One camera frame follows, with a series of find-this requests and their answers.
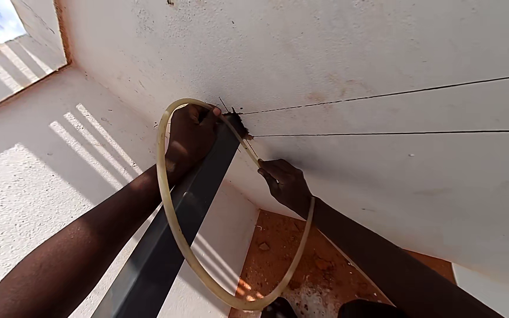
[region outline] dark skin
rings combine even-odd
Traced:
[[[207,155],[220,114],[198,105],[174,112],[166,152],[170,186]],[[19,262],[0,282],[0,317],[68,317],[160,202],[154,165]]]
[[[258,173],[265,178],[272,196],[307,220],[313,195],[304,173],[284,159],[258,162],[261,166]],[[411,318],[503,318],[403,249],[319,198],[315,198],[313,225]]]
[[[197,105],[174,113],[166,152],[170,186],[208,153],[220,113]],[[259,163],[258,172],[272,196],[307,218],[312,193],[303,172],[285,160]],[[0,317],[68,317],[160,202],[156,166],[152,166],[19,262],[0,282]],[[409,317],[502,317],[319,198],[313,225]]]

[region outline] white wall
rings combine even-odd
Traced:
[[[66,65],[52,0],[12,0],[27,34],[0,44],[0,101]]]
[[[258,208],[224,180],[192,250],[208,273],[235,294],[258,218]],[[213,295],[184,262],[159,317],[227,317],[231,307]]]
[[[70,124],[67,114],[81,125]],[[58,125],[60,134],[52,128]],[[0,105],[0,280],[32,249],[136,177],[139,170],[124,156],[142,170],[152,166],[155,141],[151,125],[78,69],[54,74]],[[135,244],[127,244],[75,317],[89,317]]]
[[[509,283],[509,2],[174,3],[65,1],[75,62],[149,123],[222,98],[343,213]]]
[[[453,271],[457,285],[505,318],[509,318],[509,285],[500,284],[491,277],[457,264],[453,264]]]
[[[509,76],[509,2],[63,2],[74,60],[150,119],[182,97],[257,112]]]

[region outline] clear tubing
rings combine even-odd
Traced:
[[[160,119],[160,122],[158,124],[158,139],[157,139],[157,174],[158,174],[158,186],[160,188],[160,194],[162,197],[162,204],[164,205],[164,211],[166,213],[166,219],[168,220],[168,224],[170,225],[170,229],[172,230],[172,234],[174,235],[174,240],[176,240],[176,244],[178,245],[178,248],[180,249],[182,255],[184,255],[184,258],[188,262],[189,266],[192,268],[192,270],[196,273],[197,277],[200,278],[200,280],[204,283],[204,285],[217,296],[219,299],[221,299],[223,302],[228,304],[231,307],[242,309],[242,310],[262,310],[264,307],[270,305],[276,298],[278,298],[288,283],[290,282],[290,279],[292,278],[293,272],[296,270],[296,267],[298,267],[298,264],[300,263],[301,255],[304,252],[305,244],[308,240],[309,235],[309,229],[312,226],[312,220],[313,220],[313,209],[315,206],[315,198],[312,197],[310,205],[309,205],[309,214],[308,214],[308,221],[305,224],[304,234],[301,237],[300,246],[298,247],[298,251],[296,251],[296,255],[293,258],[292,264],[290,264],[290,267],[288,268],[288,271],[284,275],[284,278],[280,281],[278,286],[263,297],[263,299],[257,299],[254,301],[247,301],[238,299],[235,297],[235,295],[232,295],[228,293],[221,285],[219,285],[215,279],[213,279],[208,272],[205,270],[205,268],[200,264],[200,262],[197,260],[196,256],[192,252],[192,249],[188,245],[188,242],[186,241],[186,238],[184,237],[184,234],[182,233],[182,230],[180,228],[180,224],[178,223],[178,218],[176,217],[176,212],[174,211],[174,206],[172,203],[172,198],[170,196],[170,187],[168,186],[168,178],[166,174],[166,161],[165,161],[165,138],[166,138],[166,126],[168,124],[168,120],[170,119],[170,116],[176,110],[176,108],[180,107],[184,104],[195,104],[200,105],[202,107],[205,107],[209,110],[211,110],[213,107],[209,104],[206,104],[202,101],[195,100],[193,98],[182,98],[180,100],[175,101],[174,103],[170,104],[166,111],[164,112],[164,115],[162,115],[162,118]],[[237,137],[243,148],[247,151],[251,159],[253,160],[254,164],[260,168],[260,165],[258,164],[256,156],[252,153],[252,151],[245,145],[243,139],[239,136],[235,128],[230,124],[230,122],[224,117],[219,116],[219,118],[227,125],[233,134]]]

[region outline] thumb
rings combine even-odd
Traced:
[[[215,125],[217,120],[219,120],[219,115],[221,115],[221,109],[214,107],[209,111],[208,115],[201,121],[201,126],[206,127],[206,129],[215,129]]]
[[[264,179],[266,180],[266,183],[268,184],[268,187],[270,188],[270,194],[273,196],[278,194],[279,187],[278,187],[278,181],[274,179],[266,170],[259,169],[258,173],[260,173]]]

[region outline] forearm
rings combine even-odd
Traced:
[[[160,202],[155,165],[10,271],[0,282],[0,317],[67,317]]]
[[[412,318],[501,317],[398,246],[315,201],[314,224]]]

